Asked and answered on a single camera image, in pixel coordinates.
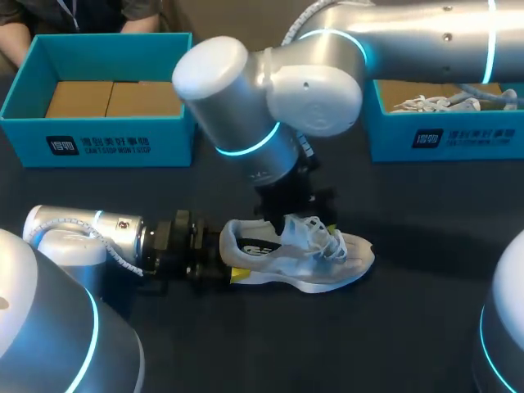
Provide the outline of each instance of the lanyard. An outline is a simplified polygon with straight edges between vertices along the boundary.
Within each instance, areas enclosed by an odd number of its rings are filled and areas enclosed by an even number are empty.
[[[60,7],[64,9],[64,11],[69,15],[71,18],[73,18],[73,22],[75,23],[76,31],[80,31],[80,27],[78,22],[76,21],[76,0],[72,0],[73,3],[73,12],[70,11],[70,9],[67,7],[67,5],[64,3],[64,0],[57,0],[58,4],[60,4]]]

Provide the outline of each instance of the black logo label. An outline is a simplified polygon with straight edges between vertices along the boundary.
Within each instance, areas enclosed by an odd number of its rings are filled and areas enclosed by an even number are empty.
[[[260,239],[237,239],[237,246],[244,254],[262,256],[277,250],[281,245]]]
[[[72,137],[46,137],[47,144],[55,156],[77,156],[79,149]]]
[[[434,149],[439,146],[443,129],[419,129],[413,140],[413,149]]]

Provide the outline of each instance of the person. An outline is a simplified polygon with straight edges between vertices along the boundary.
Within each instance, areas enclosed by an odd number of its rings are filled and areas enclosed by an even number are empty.
[[[0,52],[19,68],[39,33],[154,33],[162,0],[0,0]]]

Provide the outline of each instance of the black shirt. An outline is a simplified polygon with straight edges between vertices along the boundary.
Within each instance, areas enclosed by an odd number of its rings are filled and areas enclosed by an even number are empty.
[[[64,3],[73,12],[73,1]],[[81,33],[120,31],[127,20],[140,20],[160,13],[161,0],[76,0],[75,18]],[[29,25],[43,20],[65,33],[76,31],[73,18],[57,0],[0,0],[0,25],[20,22]]]

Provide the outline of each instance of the blue box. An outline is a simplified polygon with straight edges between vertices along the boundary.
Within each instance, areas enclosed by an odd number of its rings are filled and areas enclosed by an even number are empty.
[[[524,84],[501,88],[524,97]],[[522,110],[388,113],[377,81],[369,81],[365,92],[364,126],[374,162],[524,158]]]
[[[45,115],[59,81],[167,82],[191,47],[191,34],[39,35],[7,95],[0,125],[24,167],[189,166],[195,124],[184,106],[180,116]],[[111,138],[128,146],[94,148],[93,141]]]

